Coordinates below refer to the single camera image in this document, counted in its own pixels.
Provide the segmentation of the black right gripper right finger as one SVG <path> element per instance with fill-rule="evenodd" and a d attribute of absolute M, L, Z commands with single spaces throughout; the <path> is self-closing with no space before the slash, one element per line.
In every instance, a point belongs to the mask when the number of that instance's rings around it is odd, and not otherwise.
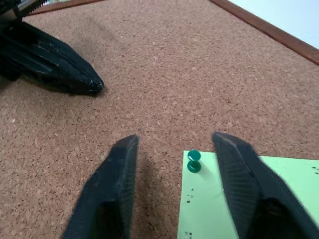
<path fill-rule="evenodd" d="M 319 229 L 288 184 L 254 147 L 214 132 L 212 141 L 224 195 L 241 239 L 317 239 Z"/>

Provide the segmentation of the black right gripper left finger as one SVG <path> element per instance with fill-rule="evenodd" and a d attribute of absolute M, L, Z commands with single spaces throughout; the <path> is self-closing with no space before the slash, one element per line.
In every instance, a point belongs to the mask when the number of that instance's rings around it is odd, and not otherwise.
<path fill-rule="evenodd" d="M 112 146 L 85 182 L 62 238 L 130 238 L 138 144 L 133 134 Z"/>

